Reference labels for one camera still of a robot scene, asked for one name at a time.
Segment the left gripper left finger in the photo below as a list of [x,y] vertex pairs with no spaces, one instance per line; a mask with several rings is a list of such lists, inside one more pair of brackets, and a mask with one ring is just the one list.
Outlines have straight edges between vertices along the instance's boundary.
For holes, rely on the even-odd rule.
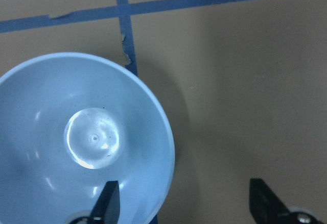
[[108,181],[90,213],[89,223],[118,223],[119,216],[119,183]]

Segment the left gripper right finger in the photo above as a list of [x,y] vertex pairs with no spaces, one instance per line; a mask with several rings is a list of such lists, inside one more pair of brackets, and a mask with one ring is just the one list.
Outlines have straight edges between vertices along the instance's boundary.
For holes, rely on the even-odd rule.
[[296,223],[295,215],[262,179],[250,179],[249,209],[255,223]]

